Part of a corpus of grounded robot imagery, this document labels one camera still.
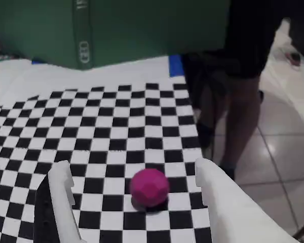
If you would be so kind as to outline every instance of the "black and white checkerboard pattern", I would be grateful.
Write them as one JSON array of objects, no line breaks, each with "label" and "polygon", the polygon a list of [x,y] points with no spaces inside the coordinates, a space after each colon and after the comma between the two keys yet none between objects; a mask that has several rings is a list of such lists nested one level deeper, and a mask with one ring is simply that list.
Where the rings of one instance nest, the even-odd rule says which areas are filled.
[{"label": "black and white checkerboard pattern", "polygon": [[[185,84],[65,90],[0,107],[0,242],[32,242],[35,191],[68,160],[73,212],[88,242],[211,242],[196,187],[201,157]],[[129,183],[144,168],[170,182],[157,214],[136,211]]]}]

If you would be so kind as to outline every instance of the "magenta ball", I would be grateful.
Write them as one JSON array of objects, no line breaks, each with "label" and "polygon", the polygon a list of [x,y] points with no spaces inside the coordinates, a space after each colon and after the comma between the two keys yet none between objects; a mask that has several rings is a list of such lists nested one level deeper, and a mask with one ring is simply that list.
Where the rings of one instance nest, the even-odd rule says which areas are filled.
[{"label": "magenta ball", "polygon": [[130,192],[140,205],[154,207],[167,199],[169,182],[162,172],[156,169],[144,169],[132,178]]}]

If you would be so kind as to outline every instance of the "person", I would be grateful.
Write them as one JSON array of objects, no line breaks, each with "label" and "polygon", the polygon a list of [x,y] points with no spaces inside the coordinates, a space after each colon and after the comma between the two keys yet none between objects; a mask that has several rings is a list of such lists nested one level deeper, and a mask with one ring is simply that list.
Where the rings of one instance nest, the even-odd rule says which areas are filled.
[{"label": "person", "polygon": [[288,8],[287,1],[283,0],[232,0],[224,53],[227,58],[236,60],[239,68],[226,72],[224,86],[228,95],[217,94],[205,85],[200,96],[201,115],[197,130],[201,147],[209,146],[214,125],[228,109],[225,149],[219,166],[232,179],[239,158],[258,124],[260,75],[276,30],[288,16]]}]

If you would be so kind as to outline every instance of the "black shorts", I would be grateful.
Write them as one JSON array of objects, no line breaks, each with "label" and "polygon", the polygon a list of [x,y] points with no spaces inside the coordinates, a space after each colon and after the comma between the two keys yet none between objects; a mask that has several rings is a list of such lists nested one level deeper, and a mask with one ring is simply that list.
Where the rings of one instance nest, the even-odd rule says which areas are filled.
[{"label": "black shorts", "polygon": [[229,76],[254,78],[263,71],[276,30],[287,13],[287,0],[232,0],[225,56],[239,68]]}]

